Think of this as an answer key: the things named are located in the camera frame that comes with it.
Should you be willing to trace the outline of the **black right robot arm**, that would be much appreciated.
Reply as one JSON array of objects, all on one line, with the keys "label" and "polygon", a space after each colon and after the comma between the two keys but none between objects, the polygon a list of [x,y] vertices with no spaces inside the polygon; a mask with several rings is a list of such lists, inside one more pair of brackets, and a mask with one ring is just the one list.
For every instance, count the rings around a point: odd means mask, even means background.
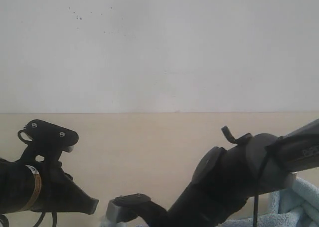
[{"label": "black right robot arm", "polygon": [[198,163],[182,194],[165,210],[147,202],[141,218],[151,227],[214,227],[249,198],[291,187],[297,172],[319,165],[319,122],[285,136],[245,134],[225,138],[234,147],[214,147]]}]

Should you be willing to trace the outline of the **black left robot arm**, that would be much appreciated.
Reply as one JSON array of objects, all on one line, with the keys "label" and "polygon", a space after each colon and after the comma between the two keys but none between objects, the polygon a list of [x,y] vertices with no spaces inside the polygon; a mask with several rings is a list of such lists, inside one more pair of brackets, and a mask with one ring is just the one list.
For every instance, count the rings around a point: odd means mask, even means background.
[{"label": "black left robot arm", "polygon": [[62,163],[0,161],[0,212],[44,213],[95,212],[98,199],[90,197],[73,182]]}]

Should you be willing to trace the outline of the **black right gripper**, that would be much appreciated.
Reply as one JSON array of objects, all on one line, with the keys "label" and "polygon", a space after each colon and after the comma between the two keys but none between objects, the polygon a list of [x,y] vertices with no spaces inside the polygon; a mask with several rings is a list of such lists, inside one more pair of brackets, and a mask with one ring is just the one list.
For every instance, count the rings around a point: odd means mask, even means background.
[{"label": "black right gripper", "polygon": [[219,185],[205,189],[189,184],[169,210],[148,202],[139,210],[139,217],[150,227],[215,227],[242,209],[247,200]]}]

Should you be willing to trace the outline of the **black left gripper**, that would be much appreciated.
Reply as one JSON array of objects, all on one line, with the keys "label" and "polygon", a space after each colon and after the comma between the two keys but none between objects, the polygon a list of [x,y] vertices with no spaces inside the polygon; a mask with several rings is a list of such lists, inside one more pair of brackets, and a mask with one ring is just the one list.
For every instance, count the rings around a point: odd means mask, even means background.
[{"label": "black left gripper", "polygon": [[59,165],[48,167],[39,163],[35,167],[39,170],[42,187],[31,211],[88,215],[95,212],[99,200],[86,194]]}]

